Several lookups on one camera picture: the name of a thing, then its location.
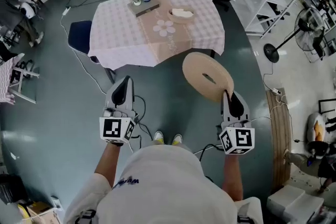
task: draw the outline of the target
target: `fan stand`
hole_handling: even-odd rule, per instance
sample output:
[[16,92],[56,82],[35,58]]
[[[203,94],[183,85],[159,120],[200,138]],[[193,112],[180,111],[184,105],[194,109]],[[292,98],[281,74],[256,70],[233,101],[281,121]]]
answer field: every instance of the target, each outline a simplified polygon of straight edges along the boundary
[[309,25],[306,22],[304,22],[302,19],[299,19],[298,26],[299,28],[293,34],[291,34],[283,43],[281,43],[278,47],[274,47],[270,43],[267,43],[264,45],[264,54],[268,60],[270,60],[273,63],[278,62],[279,61],[278,49],[280,49],[284,44],[286,44],[299,31],[309,31],[310,30]]

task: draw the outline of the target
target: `white floor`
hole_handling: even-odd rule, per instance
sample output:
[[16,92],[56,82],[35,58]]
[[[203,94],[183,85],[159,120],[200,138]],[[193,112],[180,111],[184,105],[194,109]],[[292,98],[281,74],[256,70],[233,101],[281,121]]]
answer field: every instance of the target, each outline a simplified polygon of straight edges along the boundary
[[[249,37],[261,75],[272,73],[272,64],[264,55],[264,44],[271,43],[275,47],[281,44],[286,36],[293,31],[296,17],[302,9],[300,4],[293,5],[290,9],[291,16],[286,16],[285,20],[281,20],[265,38]],[[285,89],[289,113],[292,116],[293,139],[303,141],[307,118],[311,113],[318,112],[318,100],[336,97],[333,86],[333,69],[336,67],[336,57],[333,55],[325,57],[322,61],[310,63],[304,52],[298,47],[295,38],[287,42],[279,50],[279,54],[280,60],[273,64],[273,74],[265,75],[265,83],[270,88]],[[335,109],[335,106],[336,102],[329,102],[322,108],[331,110]],[[336,113],[330,112],[324,115],[333,118]],[[324,140],[330,141],[332,135],[327,134]],[[304,153],[304,144],[292,141],[292,152]],[[312,195],[316,195],[316,189],[320,187],[320,179],[303,174],[294,165],[291,167],[291,180],[288,183],[302,188]],[[336,186],[334,185],[328,192],[321,195],[325,204],[329,206],[336,206],[336,200],[333,198],[336,194]]]

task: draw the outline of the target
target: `pink cloth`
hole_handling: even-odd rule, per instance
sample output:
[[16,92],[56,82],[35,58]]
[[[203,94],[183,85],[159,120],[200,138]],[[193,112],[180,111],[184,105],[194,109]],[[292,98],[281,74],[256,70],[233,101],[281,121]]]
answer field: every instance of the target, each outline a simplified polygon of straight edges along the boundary
[[[102,66],[115,70],[124,65],[156,66],[164,60],[155,55],[148,37],[141,27],[141,16],[136,18],[127,7],[132,0],[110,0],[99,4],[92,21],[89,56],[96,56]],[[212,49],[218,54],[224,51],[225,32],[218,11],[212,0],[169,0],[172,6],[190,6],[195,10],[193,22],[181,25],[165,22],[173,28],[185,27],[188,40],[179,40],[174,33],[175,44],[189,41],[192,48]],[[153,25],[161,26],[156,16]]]
[[17,60],[12,58],[0,66],[0,102],[14,104],[14,95],[9,92],[10,77]]

